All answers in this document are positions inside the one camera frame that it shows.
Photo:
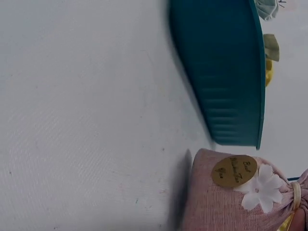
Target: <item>cream ribbon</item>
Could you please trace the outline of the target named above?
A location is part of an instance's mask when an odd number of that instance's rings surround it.
[[[291,185],[294,190],[294,199],[293,199],[293,211],[297,210],[300,206],[300,200],[302,198],[302,192],[300,184],[297,181],[291,182]]]

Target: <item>white surface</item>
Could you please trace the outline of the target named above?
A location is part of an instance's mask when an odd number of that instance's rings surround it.
[[[209,141],[164,13],[0,2],[0,231],[171,230],[186,150]]]
[[[296,1],[296,10],[280,11],[262,22],[263,33],[275,34],[280,61],[266,88],[266,113],[260,151],[247,147],[217,147],[217,151],[256,155],[279,167],[286,177],[298,177],[308,168],[308,2]]]

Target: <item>gold label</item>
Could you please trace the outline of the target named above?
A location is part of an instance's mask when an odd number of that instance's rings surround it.
[[[235,188],[249,181],[257,171],[257,162],[247,155],[232,155],[219,161],[212,170],[212,180],[222,187]]]

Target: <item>teal plastic tray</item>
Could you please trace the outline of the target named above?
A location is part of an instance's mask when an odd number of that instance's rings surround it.
[[[171,0],[171,34],[213,140],[260,148],[263,34],[253,0]]]

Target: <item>pink cloth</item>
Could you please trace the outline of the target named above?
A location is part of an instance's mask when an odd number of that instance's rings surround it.
[[[183,231],[276,231],[293,209],[293,187],[285,176],[268,161],[255,157],[258,166],[268,164],[284,180],[279,191],[282,203],[274,203],[273,210],[264,214],[260,205],[251,211],[242,206],[244,193],[216,185],[211,178],[214,165],[231,154],[201,149],[192,168],[191,185],[182,223]],[[301,208],[306,213],[308,228],[308,170],[298,182],[301,185]]]

